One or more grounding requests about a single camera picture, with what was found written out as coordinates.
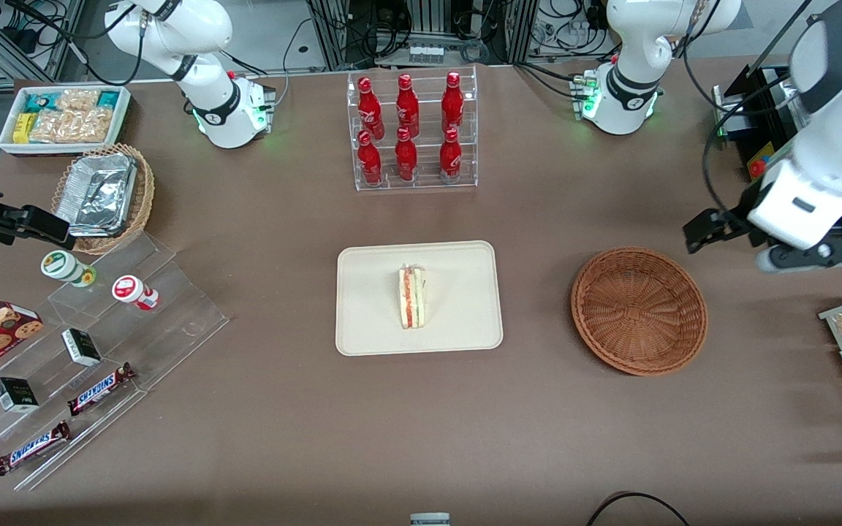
small black box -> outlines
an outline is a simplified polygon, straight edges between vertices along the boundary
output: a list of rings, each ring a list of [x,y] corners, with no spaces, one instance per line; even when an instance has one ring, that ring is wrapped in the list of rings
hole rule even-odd
[[[64,330],[61,337],[64,338],[64,347],[67,347],[70,359],[74,362],[87,367],[99,365],[101,357],[96,350],[96,344],[93,343],[93,338],[90,338],[89,334],[71,327],[71,329]]]
[[[0,403],[13,413],[31,413],[38,406],[27,380],[6,376],[0,378]]]

wicker basket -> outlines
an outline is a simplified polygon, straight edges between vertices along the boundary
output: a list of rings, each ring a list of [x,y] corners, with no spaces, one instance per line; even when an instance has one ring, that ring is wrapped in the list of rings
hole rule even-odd
[[[111,153],[125,153],[134,157],[138,162],[138,173],[136,174],[136,187],[132,191],[132,203],[129,206],[129,213],[126,219],[126,229],[116,237],[77,237],[77,244],[74,250],[93,256],[102,256],[111,248],[122,244],[125,240],[134,239],[138,232],[144,229],[151,215],[151,200],[154,199],[154,175],[151,167],[145,161],[145,157],[138,150],[126,144],[113,144],[104,148],[91,150],[83,154],[83,157],[108,156]],[[70,167],[64,170],[61,182],[57,184],[57,191],[50,200],[50,212],[57,212],[57,205],[61,202],[64,194],[64,184],[67,184],[67,176],[70,174]]]
[[[580,336],[604,362],[626,373],[674,373],[708,333],[704,297],[691,276],[661,254],[622,247],[597,254],[571,290]]]

white tray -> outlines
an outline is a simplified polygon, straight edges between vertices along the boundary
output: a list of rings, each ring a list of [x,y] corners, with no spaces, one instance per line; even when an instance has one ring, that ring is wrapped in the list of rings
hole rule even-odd
[[[427,270],[428,323],[401,329],[398,269]],[[347,356],[495,349],[496,253],[487,242],[347,248],[337,260],[337,350]]]
[[[110,129],[106,133],[106,140],[102,142],[75,142],[71,144],[36,142],[17,144],[12,142],[15,123],[18,120],[21,110],[24,110],[28,96],[32,96],[32,94],[52,94],[66,89],[100,90],[101,92],[119,93],[119,99],[116,100],[116,106],[113,109],[113,119],[110,121]],[[2,126],[0,148],[3,152],[11,153],[13,156],[61,156],[61,154],[89,152],[90,150],[96,150],[96,148],[111,146],[119,139],[119,132],[121,132],[123,122],[126,120],[126,111],[128,110],[130,97],[129,91],[126,88],[121,86],[107,86],[105,84],[67,84],[21,88],[15,94],[15,100],[12,103],[11,110],[9,110],[9,117],[7,117],[4,126]]]

sandwich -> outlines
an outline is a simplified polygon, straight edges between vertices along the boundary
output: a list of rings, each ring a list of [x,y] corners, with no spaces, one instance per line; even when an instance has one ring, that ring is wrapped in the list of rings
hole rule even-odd
[[[424,285],[423,267],[407,266],[398,269],[398,304],[401,306],[402,329],[421,329],[427,323]]]

acrylic bottle rack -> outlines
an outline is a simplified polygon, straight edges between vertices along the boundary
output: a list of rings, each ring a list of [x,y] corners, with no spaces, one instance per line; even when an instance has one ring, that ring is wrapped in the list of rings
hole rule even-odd
[[[458,142],[463,154],[460,158],[460,176],[457,183],[444,184],[441,180],[441,144],[444,144],[444,130],[441,128],[441,98],[447,87],[447,73],[457,71],[460,74],[460,90],[463,92],[463,123],[459,127]],[[414,182],[407,183],[398,177],[398,165],[395,163],[395,144],[398,143],[395,131],[398,130],[398,114],[395,113],[395,100],[398,98],[398,75],[404,71],[384,69],[350,73],[347,77],[347,113],[350,124],[350,149],[353,150],[353,173],[358,191],[392,191],[419,188],[463,188],[477,186],[479,182],[478,159],[478,112],[477,70],[474,67],[455,67],[454,69],[411,69],[411,84],[418,95],[421,113],[421,133],[414,138],[418,152],[418,173]],[[385,136],[375,141],[382,157],[382,177],[380,186],[368,186],[360,170],[357,157],[357,134],[362,129],[360,122],[360,90],[357,80],[368,77],[372,81],[372,91],[382,105],[382,121]]]

